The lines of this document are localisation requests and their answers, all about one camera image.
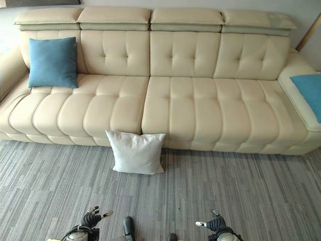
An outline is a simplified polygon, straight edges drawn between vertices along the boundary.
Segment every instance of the adjustable headrest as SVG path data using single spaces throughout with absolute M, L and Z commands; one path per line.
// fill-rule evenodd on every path
M 288 36 L 296 29 L 291 18 L 254 10 L 223 10 L 224 25 L 222 33 L 267 34 Z
M 21 31 L 27 30 L 78 30 L 80 8 L 30 9 L 15 21 Z
M 158 8 L 150 23 L 153 31 L 220 32 L 223 18 L 215 9 Z
M 87 7 L 77 22 L 83 30 L 147 31 L 150 10 L 135 7 Z

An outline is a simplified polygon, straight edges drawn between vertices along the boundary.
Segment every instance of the floor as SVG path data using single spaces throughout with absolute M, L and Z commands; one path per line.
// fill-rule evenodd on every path
M 92 206 L 100 240 L 207 240 L 210 209 L 244 240 L 321 240 L 321 148 L 304 156 L 163 149 L 161 174 L 112 170 L 111 148 L 1 141 L 0 240 L 62 238 Z

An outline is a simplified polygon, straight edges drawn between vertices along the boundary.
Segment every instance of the teal throw pillow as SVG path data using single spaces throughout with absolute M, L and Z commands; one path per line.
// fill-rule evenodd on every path
M 321 74 L 308 74 L 290 77 L 305 101 L 321 123 Z
M 29 39 L 29 55 L 29 87 L 78 87 L 76 37 L 49 40 Z

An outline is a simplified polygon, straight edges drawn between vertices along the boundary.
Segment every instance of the white wall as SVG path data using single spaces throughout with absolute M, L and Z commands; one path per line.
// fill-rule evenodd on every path
M 321 11 L 321 0 L 82 0 L 85 6 L 137 6 L 157 7 L 199 7 L 216 9 L 254 9 L 289 15 L 297 26 L 293 30 L 291 45 L 296 47 L 310 25 Z M 27 8 L 0 9 L 0 48 L 17 41 L 18 31 L 12 25 L 16 16 Z M 317 70 L 321 70 L 321 27 L 316 31 L 302 55 Z

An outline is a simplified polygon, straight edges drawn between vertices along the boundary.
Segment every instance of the cream leather sofa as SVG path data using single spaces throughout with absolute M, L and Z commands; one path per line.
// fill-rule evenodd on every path
M 88 7 L 29 10 L 1 63 L 0 138 L 109 146 L 105 129 L 164 147 L 301 155 L 321 125 L 289 77 L 315 73 L 284 15 Z M 78 85 L 28 88 L 28 39 L 76 37 Z

